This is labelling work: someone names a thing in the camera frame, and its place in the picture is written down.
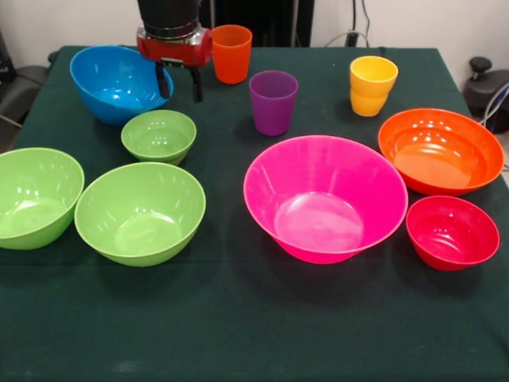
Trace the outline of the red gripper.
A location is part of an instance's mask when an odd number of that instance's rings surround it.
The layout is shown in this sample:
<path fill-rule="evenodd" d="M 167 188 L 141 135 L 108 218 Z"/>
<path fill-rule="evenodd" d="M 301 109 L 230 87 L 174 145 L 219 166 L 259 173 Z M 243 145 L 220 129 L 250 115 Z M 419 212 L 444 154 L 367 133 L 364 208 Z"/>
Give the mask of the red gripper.
<path fill-rule="evenodd" d="M 212 56 L 212 31 L 200 27 L 193 35 L 177 40 L 162 40 L 151 37 L 140 26 L 137 31 L 138 51 L 148 60 L 154 61 L 157 85 L 161 97 L 170 97 L 169 83 L 163 64 L 188 68 L 192 77 L 192 93 L 197 103 L 203 101 L 203 86 L 199 68 L 204 67 Z"/>

